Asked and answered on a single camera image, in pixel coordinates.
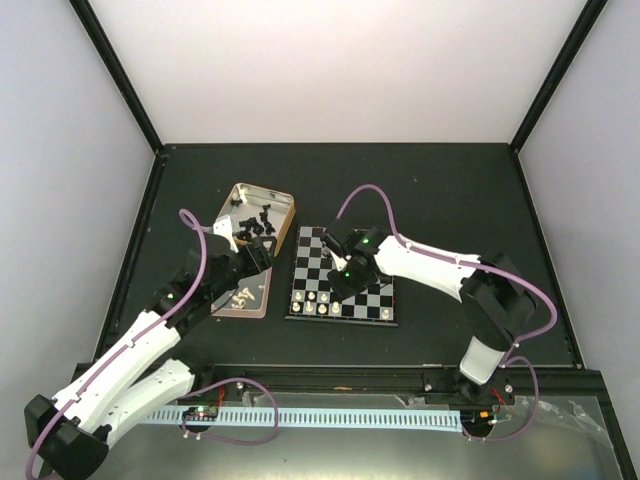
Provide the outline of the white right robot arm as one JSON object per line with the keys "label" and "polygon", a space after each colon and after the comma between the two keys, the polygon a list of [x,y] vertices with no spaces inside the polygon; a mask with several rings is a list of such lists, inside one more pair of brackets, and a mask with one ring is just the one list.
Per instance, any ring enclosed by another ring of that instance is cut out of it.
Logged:
{"label": "white right robot arm", "polygon": [[490,378],[537,307],[533,293],[516,281],[508,257],[457,255],[378,227],[355,230],[341,219],[324,229],[321,242],[334,262],[329,284],[341,300],[378,282],[404,278],[461,303],[472,337],[454,388],[467,403],[490,392]]}

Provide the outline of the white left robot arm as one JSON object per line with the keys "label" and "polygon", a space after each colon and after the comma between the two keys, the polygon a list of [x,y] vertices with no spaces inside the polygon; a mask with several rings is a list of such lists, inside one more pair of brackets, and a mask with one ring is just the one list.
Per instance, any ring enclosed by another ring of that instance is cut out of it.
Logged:
{"label": "white left robot arm", "polygon": [[187,209],[180,219],[195,231],[199,250],[137,316],[129,330],[91,367],[53,397],[35,396],[24,409],[31,449],[25,476],[37,458],[63,479],[87,479],[110,448],[164,404],[207,397],[215,376],[205,363],[175,355],[147,369],[211,314],[212,304],[241,280],[273,265],[275,237],[236,243],[224,218],[203,227]]}

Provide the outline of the black and grey chessboard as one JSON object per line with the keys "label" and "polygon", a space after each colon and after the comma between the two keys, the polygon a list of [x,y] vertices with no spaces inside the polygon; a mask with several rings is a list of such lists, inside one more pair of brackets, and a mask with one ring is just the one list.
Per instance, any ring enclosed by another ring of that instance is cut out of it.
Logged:
{"label": "black and grey chessboard", "polygon": [[[331,289],[327,275],[335,268],[335,263],[330,254],[324,250],[321,242],[321,227],[301,226],[298,230],[295,250],[295,262],[293,280],[290,293],[290,301],[286,318],[288,320],[304,320],[314,322],[329,322],[340,324],[363,324],[375,326],[395,327],[395,285],[389,278],[379,280],[362,293],[339,301]],[[296,292],[303,294],[301,301],[295,300]],[[309,292],[315,293],[315,299],[307,298]],[[320,296],[326,293],[329,296],[327,302],[322,302]],[[313,314],[305,312],[305,303],[312,301],[316,308]],[[334,316],[331,311],[332,304],[338,302],[341,312]],[[295,312],[293,305],[300,303],[302,310]],[[318,307],[326,304],[328,311],[320,315]],[[390,318],[385,320],[381,312],[388,309]]]}

